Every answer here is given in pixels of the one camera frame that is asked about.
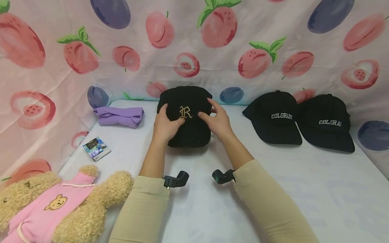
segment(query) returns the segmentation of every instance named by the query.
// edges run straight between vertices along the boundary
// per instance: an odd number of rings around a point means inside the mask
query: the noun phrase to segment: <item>teddy bear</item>
[[[4,243],[92,243],[104,231],[107,208],[124,202],[133,178],[117,171],[100,185],[95,165],[83,166],[70,181],[54,172],[12,183],[0,191],[0,233]]]

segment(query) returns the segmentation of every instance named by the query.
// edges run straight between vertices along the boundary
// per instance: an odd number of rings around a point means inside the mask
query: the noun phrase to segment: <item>blue plum print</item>
[[[350,13],[355,0],[322,0],[308,20],[308,30],[327,33],[340,25]]]
[[[220,93],[220,100],[226,104],[239,102],[244,96],[244,92],[239,87],[229,87]]]
[[[103,107],[108,104],[109,97],[100,87],[91,86],[88,89],[88,102],[92,108]]]
[[[363,147],[384,151],[389,149],[389,124],[383,121],[365,122],[358,130],[358,140]]]
[[[97,17],[108,27],[124,29],[130,24],[131,13],[126,0],[90,0]]]

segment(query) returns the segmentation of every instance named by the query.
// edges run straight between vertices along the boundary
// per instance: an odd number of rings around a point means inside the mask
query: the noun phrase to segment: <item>baseball cap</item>
[[[255,132],[264,142],[301,145],[295,123],[297,112],[295,98],[277,90],[256,98],[242,113],[251,120]]]
[[[349,134],[350,115],[344,102],[331,94],[322,94],[299,104],[297,124],[305,140],[314,146],[354,152]]]
[[[197,86],[179,86],[161,93],[157,113],[167,103],[166,115],[169,120],[185,118],[185,123],[169,141],[168,146],[198,148],[209,143],[211,131],[205,121],[197,116],[200,111],[211,114],[212,105],[207,98],[212,98],[212,95],[204,88]]]

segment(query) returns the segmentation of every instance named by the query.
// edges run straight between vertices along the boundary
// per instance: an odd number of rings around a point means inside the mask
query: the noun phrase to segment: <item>small box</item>
[[[105,145],[105,143],[103,143],[103,141],[101,141],[99,137],[92,139],[90,142],[83,145],[83,147],[94,161],[98,161],[111,152],[111,150]]]

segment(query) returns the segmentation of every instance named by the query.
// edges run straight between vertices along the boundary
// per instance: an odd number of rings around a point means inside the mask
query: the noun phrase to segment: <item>white mattress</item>
[[[101,170],[98,184],[117,170],[138,175],[151,140],[157,102],[116,100],[111,106],[143,107],[144,121],[137,129],[96,124],[82,144],[99,136],[112,152],[93,162],[79,147],[60,171],[64,179],[71,179],[86,164]],[[298,147],[268,145],[242,115],[245,107],[224,108],[236,135],[293,197],[320,242],[389,242],[389,182],[359,147],[353,154],[344,154],[316,148],[304,139]],[[216,169],[231,168],[214,136],[205,148],[168,149],[165,174],[177,176],[184,170],[190,177],[185,187],[170,190],[160,242],[260,242],[261,232],[233,186],[217,185],[211,177]],[[108,210],[99,242],[108,242],[120,208]]]

